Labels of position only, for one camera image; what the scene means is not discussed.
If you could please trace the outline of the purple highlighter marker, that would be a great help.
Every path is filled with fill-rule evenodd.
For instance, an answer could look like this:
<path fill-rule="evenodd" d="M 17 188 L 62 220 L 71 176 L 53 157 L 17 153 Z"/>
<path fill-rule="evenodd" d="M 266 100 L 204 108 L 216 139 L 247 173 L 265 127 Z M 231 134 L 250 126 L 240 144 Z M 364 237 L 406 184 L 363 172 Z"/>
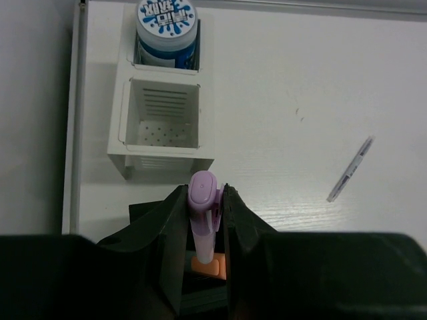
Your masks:
<path fill-rule="evenodd" d="M 191 177 L 187 190 L 189 220 L 197 260 L 208 264 L 214 258 L 216 233 L 222 218 L 224 184 L 218 189 L 216 176 L 198 171 Z"/>

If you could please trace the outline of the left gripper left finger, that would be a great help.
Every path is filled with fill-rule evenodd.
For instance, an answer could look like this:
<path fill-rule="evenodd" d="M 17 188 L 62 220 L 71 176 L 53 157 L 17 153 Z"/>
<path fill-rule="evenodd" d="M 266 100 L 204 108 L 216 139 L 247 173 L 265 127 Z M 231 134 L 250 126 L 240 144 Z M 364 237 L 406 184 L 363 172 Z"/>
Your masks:
<path fill-rule="evenodd" d="M 2 319 L 174 319 L 187 243 L 187 187 L 94 243 L 1 238 Z"/>

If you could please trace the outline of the orange cap grey marker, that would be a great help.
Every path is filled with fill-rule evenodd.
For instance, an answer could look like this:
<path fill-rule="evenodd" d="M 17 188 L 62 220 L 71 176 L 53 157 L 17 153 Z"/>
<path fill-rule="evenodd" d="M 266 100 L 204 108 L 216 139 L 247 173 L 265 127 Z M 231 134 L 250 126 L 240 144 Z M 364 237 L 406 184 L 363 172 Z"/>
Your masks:
<path fill-rule="evenodd" d="M 214 253 L 213 259 L 207 263 L 201 263 L 196 256 L 190 259 L 191 271 L 207 277 L 226 280 L 226 256 L 224 253 Z"/>

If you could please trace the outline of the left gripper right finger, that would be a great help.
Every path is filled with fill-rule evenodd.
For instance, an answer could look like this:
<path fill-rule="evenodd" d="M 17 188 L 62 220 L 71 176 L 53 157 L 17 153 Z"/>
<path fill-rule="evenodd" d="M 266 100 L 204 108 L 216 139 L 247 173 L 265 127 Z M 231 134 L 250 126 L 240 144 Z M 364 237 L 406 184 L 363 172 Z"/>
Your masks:
<path fill-rule="evenodd" d="M 222 200 L 230 319 L 425 319 L 426 252 L 401 233 L 276 231 Z"/>

